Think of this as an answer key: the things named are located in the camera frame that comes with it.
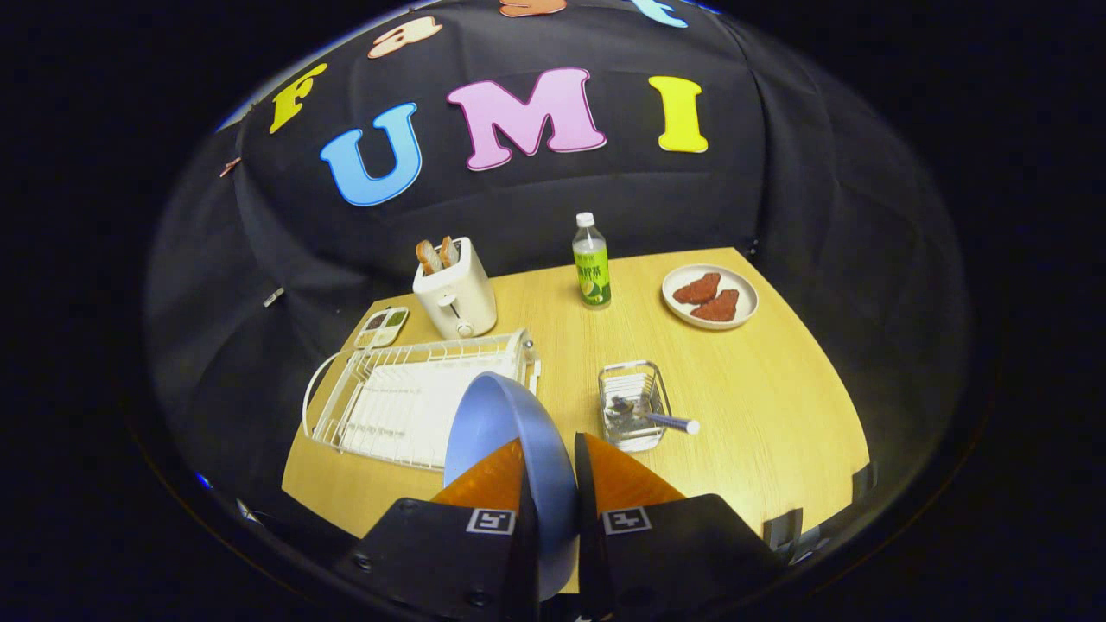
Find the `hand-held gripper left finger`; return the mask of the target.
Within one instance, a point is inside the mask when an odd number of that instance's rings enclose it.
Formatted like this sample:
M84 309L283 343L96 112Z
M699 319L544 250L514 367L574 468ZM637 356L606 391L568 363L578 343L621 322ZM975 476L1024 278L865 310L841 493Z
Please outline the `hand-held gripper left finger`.
M538 509L521 440L430 500L400 498L337 562L403 621L538 621Z

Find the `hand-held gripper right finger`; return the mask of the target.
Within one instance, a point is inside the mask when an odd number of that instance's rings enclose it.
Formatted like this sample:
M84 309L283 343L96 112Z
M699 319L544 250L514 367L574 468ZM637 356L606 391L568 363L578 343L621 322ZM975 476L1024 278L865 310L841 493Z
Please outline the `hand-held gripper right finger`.
M714 493L688 497L588 433L575 437L578 587L597 621L710 621L785 563Z

